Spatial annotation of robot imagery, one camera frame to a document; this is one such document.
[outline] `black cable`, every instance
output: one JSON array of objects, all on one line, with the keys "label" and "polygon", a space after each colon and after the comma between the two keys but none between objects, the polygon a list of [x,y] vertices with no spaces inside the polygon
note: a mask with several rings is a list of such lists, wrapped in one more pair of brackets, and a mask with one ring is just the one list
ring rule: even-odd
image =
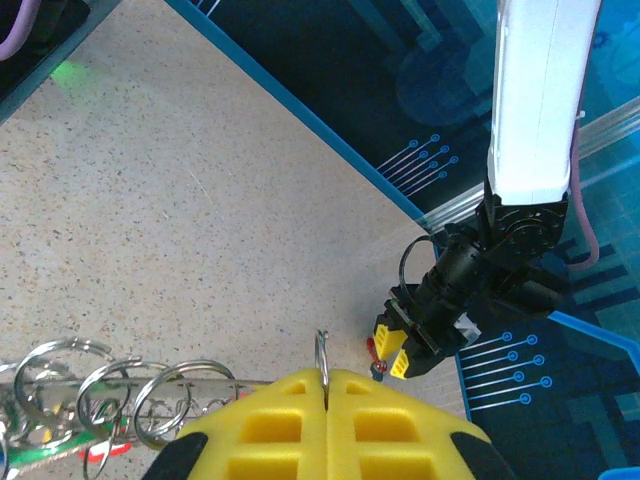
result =
[{"label": "black cable", "polygon": [[409,289],[407,288],[407,282],[404,279],[404,266],[407,263],[407,258],[409,258],[409,255],[411,254],[411,250],[413,250],[413,247],[416,245],[416,243],[428,242],[428,241],[431,241],[431,235],[422,235],[416,238],[413,242],[409,244],[409,246],[405,249],[404,253],[402,254],[402,258],[400,258],[400,265],[398,266],[398,282],[400,283],[400,291],[404,295],[406,295],[406,297],[411,302],[413,302],[413,298],[409,293]]}]

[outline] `beige table surface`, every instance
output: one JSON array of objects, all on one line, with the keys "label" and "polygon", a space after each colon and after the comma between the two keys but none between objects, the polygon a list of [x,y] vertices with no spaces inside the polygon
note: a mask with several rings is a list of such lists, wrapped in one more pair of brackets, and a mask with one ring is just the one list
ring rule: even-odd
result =
[{"label": "beige table surface", "polygon": [[[368,374],[365,338],[421,234],[160,0],[125,0],[0,127],[0,156],[3,358],[82,335],[275,379],[312,366],[326,328],[330,363]],[[411,281],[433,263],[415,250]],[[453,361],[389,383],[464,415]]]}]

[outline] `yellow gripper pad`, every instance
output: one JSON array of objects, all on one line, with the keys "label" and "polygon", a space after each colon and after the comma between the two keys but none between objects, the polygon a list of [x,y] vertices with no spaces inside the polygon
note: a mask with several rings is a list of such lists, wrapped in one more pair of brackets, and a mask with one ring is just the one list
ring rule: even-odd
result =
[{"label": "yellow gripper pad", "polygon": [[143,480],[515,478],[477,426],[352,372],[329,378],[326,410],[308,369],[193,421]]}]

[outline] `speckled countertop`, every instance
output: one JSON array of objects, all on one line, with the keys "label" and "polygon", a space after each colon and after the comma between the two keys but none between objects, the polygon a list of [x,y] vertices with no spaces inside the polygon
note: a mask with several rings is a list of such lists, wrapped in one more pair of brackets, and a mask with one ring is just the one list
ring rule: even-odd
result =
[{"label": "speckled countertop", "polygon": [[[421,233],[160,0],[125,0],[0,127],[0,154],[4,358],[82,335],[274,379],[311,366],[326,328],[331,364],[366,374]],[[433,255],[414,255],[418,280]],[[464,415],[453,362],[390,383]],[[105,478],[140,478],[151,457]]]}]

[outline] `robotic arm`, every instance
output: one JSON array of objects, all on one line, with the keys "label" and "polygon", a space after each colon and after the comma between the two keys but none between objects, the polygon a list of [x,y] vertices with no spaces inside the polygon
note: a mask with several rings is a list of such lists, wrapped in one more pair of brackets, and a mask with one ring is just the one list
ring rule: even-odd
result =
[{"label": "robotic arm", "polygon": [[473,342],[479,331],[466,312],[475,301],[546,314],[566,292],[566,282],[542,268],[540,258],[562,234],[599,9],[600,0],[499,2],[484,200],[475,227],[446,227],[447,248],[420,285],[401,278],[391,289],[374,342],[381,360],[400,348],[393,376],[425,374]]}]

